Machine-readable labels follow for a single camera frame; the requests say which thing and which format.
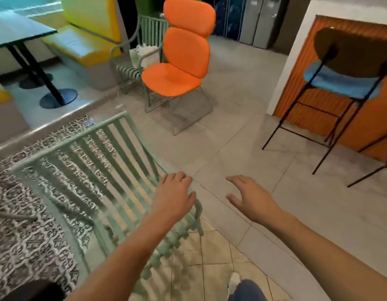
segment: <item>brown backrest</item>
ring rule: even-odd
[[[317,32],[314,48],[321,60],[331,54],[326,66],[337,73],[357,78],[387,75],[387,40],[331,27]]]

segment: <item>blue seat cushion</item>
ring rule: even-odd
[[[311,80],[312,76],[320,66],[320,61],[312,63],[306,69],[304,73],[304,79],[306,82]],[[316,75],[312,81],[312,85],[319,89],[331,91],[337,94],[346,95],[348,97],[362,99],[364,98],[369,90],[372,88],[374,83],[378,80],[376,78],[355,78],[346,75],[339,74],[326,65],[322,67],[320,72]],[[372,92],[369,99],[376,97],[380,93],[379,86]]]

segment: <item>sneaker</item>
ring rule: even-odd
[[[240,282],[241,282],[240,274],[237,273],[236,271],[233,271],[231,274],[230,280],[227,283],[227,292],[228,292],[227,300],[232,294],[234,294],[235,289],[237,288],[238,284],[240,284]]]

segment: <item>right hand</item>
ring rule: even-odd
[[[226,198],[251,221],[269,227],[282,218],[284,211],[252,177],[235,175],[226,177],[226,180],[238,188],[242,200],[231,193]]]

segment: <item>mint green chair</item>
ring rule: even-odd
[[[126,111],[17,163],[10,171],[43,199],[62,226],[81,274],[89,274],[91,264],[85,256],[87,245],[72,224],[90,226],[99,251],[108,256],[150,211],[155,188],[166,173],[142,144]],[[189,230],[197,228],[203,235],[201,211],[196,200],[158,245],[141,278],[147,280],[151,268],[179,248],[179,240],[186,239]],[[135,292],[145,294],[141,280]]]
[[[137,38],[139,45],[143,45],[143,44],[146,44],[147,46],[156,45],[158,47],[157,50],[142,57],[141,61],[144,58],[159,51],[160,61],[162,62],[162,60],[165,60],[165,57],[163,55],[163,49],[162,49],[163,39],[168,26],[169,26],[168,22],[165,19],[157,19],[157,18],[147,17],[144,15],[139,15],[138,23],[136,25],[136,30],[133,36],[131,37],[131,39],[129,39],[127,42],[123,42],[117,45],[110,52],[112,62],[114,63],[116,70],[120,74],[124,93],[126,93],[125,92],[126,86],[129,85],[131,81],[140,80],[140,82],[142,83],[145,91],[145,96],[146,96],[146,108],[145,108],[146,112],[151,111],[153,107],[152,107],[152,102],[149,96],[148,89],[145,86],[145,84],[142,82],[141,75],[142,75],[143,68],[140,67],[140,64],[139,64],[139,68],[137,69],[134,68],[131,61],[118,63],[117,57],[114,57],[114,52],[118,48],[129,48],[130,46],[129,44],[133,40],[135,40],[135,38]]]

